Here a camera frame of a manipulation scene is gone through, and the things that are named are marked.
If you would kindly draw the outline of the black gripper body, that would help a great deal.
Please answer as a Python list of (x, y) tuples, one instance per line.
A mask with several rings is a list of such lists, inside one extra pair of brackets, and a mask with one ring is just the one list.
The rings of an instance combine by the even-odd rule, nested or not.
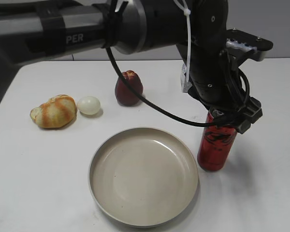
[(246, 75), (226, 56), (191, 57), (189, 79), (198, 100), (223, 113), (226, 125), (245, 133), (261, 116), (261, 103), (250, 95)]

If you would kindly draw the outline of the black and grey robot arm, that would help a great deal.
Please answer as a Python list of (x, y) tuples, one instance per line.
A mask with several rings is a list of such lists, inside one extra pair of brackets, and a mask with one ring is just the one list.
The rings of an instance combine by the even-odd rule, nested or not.
[(104, 48), (119, 77), (111, 48), (133, 54), (176, 45), (193, 87), (189, 94), (222, 116), (214, 126), (247, 131), (262, 116), (240, 70), (262, 60), (257, 37), (226, 28), (225, 0), (74, 0), (0, 4), (0, 103), (18, 71), (32, 63)]

